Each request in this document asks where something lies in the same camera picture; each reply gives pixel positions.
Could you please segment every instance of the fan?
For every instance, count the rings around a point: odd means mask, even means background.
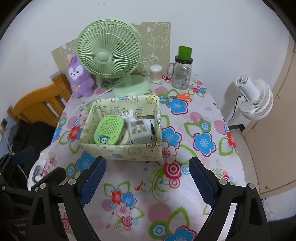
[[[139,32],[118,20],[93,22],[78,38],[78,58],[87,70],[106,79],[124,81],[113,89],[116,97],[143,95],[150,89],[145,77],[131,75],[140,63],[142,52]]]
[[[260,120],[269,114],[274,97],[269,85],[264,80],[253,80],[242,75],[237,79],[236,85],[246,99],[239,106],[245,118]]]

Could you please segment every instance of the bolt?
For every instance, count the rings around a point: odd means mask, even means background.
[[[254,185],[253,183],[249,183],[248,186],[249,186],[249,188],[251,188],[251,189],[255,189],[255,185]]]
[[[76,183],[76,179],[70,179],[69,181],[68,181],[68,183],[70,184],[70,185],[73,185],[73,184],[75,184]]]
[[[227,184],[227,181],[226,181],[225,179],[220,179],[220,180],[219,180],[219,183],[220,183],[221,185],[226,185],[226,184]]]
[[[44,188],[46,188],[46,186],[47,186],[46,183],[42,183],[42,184],[40,185],[40,188],[41,188],[41,189],[44,189]]]

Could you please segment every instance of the fan base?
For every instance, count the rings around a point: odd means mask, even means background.
[[[129,79],[123,81],[112,90],[115,97],[144,95],[150,89],[150,82],[141,75],[134,74],[131,75],[131,81]]]

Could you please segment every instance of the black lid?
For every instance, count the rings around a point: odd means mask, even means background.
[[[175,56],[175,61],[180,63],[180,64],[192,64],[193,59],[191,58],[190,60],[181,60],[179,59],[179,55]]]

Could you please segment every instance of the wooden bed frame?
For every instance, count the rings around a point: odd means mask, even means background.
[[[19,123],[20,119],[22,119],[28,123],[42,121],[50,126],[57,126],[65,108],[61,98],[68,102],[72,91],[64,74],[55,75],[52,81],[53,84],[25,95],[16,103],[13,109],[7,111],[16,123]]]

